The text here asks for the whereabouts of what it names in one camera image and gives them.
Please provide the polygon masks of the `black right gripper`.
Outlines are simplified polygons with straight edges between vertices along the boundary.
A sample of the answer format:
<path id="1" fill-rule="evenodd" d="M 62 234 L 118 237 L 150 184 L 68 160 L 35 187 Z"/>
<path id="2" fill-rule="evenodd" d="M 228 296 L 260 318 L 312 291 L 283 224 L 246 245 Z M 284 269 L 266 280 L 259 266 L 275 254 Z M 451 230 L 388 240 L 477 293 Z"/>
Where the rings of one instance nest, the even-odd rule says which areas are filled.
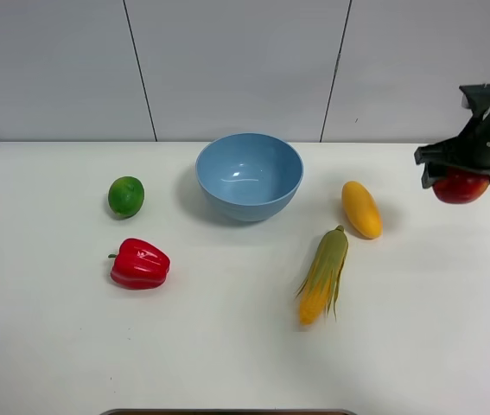
<path id="1" fill-rule="evenodd" d="M 448 168 L 490 177 L 490 108 L 478 117 L 472 115 L 457 136 L 417 148 L 415 163 L 424 166 L 423 188 L 446 178 Z"/>

